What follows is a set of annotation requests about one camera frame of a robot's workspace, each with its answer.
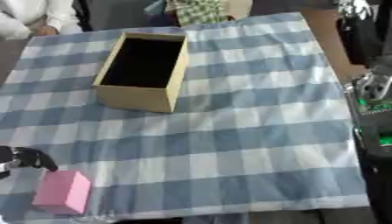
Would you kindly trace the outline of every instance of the patterned cloth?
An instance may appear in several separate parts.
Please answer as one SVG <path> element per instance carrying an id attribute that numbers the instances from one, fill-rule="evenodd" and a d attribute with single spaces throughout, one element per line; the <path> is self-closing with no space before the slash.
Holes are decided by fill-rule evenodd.
<path id="1" fill-rule="evenodd" d="M 221 0 L 171 0 L 181 26 L 227 21 Z"/>
<path id="2" fill-rule="evenodd" d="M 172 114 L 99 103 L 92 82 L 121 32 L 33 38 L 24 49 L 0 90 L 0 144 L 41 149 L 93 188 L 84 215 L 55 216 L 32 205 L 43 171 L 14 171 L 1 181 L 5 221 L 368 204 L 342 90 L 300 14 L 188 27 Z"/>

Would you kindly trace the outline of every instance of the person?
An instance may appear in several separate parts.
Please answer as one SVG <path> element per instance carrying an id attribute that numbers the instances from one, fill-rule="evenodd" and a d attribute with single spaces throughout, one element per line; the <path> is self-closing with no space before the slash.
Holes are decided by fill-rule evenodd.
<path id="1" fill-rule="evenodd" d="M 74 0 L 0 0 L 0 39 L 82 32 Z"/>

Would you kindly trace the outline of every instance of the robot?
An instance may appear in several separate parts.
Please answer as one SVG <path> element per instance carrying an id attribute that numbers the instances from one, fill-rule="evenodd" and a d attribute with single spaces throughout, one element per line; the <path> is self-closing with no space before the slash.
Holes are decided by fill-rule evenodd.
<path id="1" fill-rule="evenodd" d="M 50 172 L 56 172 L 59 169 L 54 161 L 40 150 L 0 146 L 0 179 L 9 177 L 12 169 L 28 166 L 45 167 Z"/>
<path id="2" fill-rule="evenodd" d="M 380 224 L 392 223 L 392 55 L 382 55 L 390 10 L 392 3 L 384 0 L 374 22 L 365 0 L 339 1 L 341 20 L 351 22 L 347 29 L 338 26 L 347 56 L 352 64 L 367 67 L 367 73 L 347 83 L 344 90 L 367 196 Z"/>

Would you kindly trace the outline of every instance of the pink sponge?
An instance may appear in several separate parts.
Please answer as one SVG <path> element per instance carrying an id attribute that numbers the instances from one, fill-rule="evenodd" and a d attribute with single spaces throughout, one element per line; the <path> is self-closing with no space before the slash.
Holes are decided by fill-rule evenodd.
<path id="1" fill-rule="evenodd" d="M 78 171 L 49 171 L 32 204 L 53 214 L 83 214 L 90 188 L 90 181 Z"/>

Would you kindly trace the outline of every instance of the open box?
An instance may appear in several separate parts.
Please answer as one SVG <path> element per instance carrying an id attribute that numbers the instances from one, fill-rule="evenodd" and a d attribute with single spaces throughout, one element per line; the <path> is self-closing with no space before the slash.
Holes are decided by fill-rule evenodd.
<path id="1" fill-rule="evenodd" d="M 185 35 L 125 32 L 93 85 L 110 107 L 172 112 L 187 64 Z"/>

